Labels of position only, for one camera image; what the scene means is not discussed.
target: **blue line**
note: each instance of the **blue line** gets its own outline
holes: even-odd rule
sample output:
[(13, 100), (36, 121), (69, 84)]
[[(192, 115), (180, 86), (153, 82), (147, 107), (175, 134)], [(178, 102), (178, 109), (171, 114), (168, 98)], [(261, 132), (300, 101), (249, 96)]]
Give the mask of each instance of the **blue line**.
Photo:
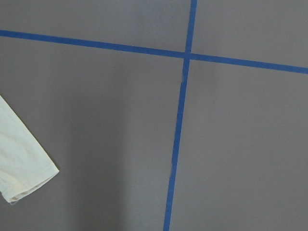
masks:
[(75, 38), (71, 39), (71, 38), (63, 38), (63, 37), (48, 36), (48, 35), (38, 35), (38, 34), (15, 32), (8, 30), (0, 30), (0, 36), (37, 40), (44, 42), (54, 42), (54, 43), (69, 44), (69, 45), (84, 46), (84, 47), (95, 47), (95, 48), (109, 49), (115, 51), (128, 51), (128, 52), (142, 53), (142, 54), (153, 54), (153, 55), (160, 55), (160, 56), (167, 56), (174, 58), (184, 58), (185, 55), (183, 52), (179, 51), (167, 51), (167, 50), (160, 50), (153, 48), (135, 47), (135, 46), (89, 41), (89, 40), (82, 40)]
[(191, 59), (207, 61), (207, 62), (214, 62), (214, 63), (221, 63), (221, 64), (250, 66), (250, 67), (265, 68), (265, 69), (270, 69), (270, 70), (289, 71), (289, 72), (296, 72), (296, 73), (301, 73), (301, 74), (308, 74), (308, 68), (299, 67), (299, 66), (271, 64), (271, 63), (218, 57), (218, 56), (211, 56), (211, 55), (204, 55), (204, 54), (191, 54)]
[(192, 0), (190, 14), (189, 14), (187, 37), (186, 37), (185, 57), (183, 61), (183, 81), (180, 86), (177, 123), (176, 123), (174, 142), (173, 142), (173, 152), (172, 152), (172, 160), (171, 160), (172, 167), (171, 167), (171, 174), (169, 178), (166, 211), (165, 211), (165, 221), (164, 221), (164, 231), (169, 231), (170, 229), (173, 195), (174, 195), (174, 187), (175, 187), (175, 180), (176, 180), (176, 174), (177, 174), (179, 149), (180, 149), (180, 138), (181, 138), (181, 130), (182, 130), (182, 122), (183, 122), (183, 114), (184, 114), (189, 64), (190, 64), (190, 55), (192, 51), (193, 29), (194, 29), (194, 22), (195, 22), (195, 17), (196, 17), (196, 8), (197, 8), (197, 0)]

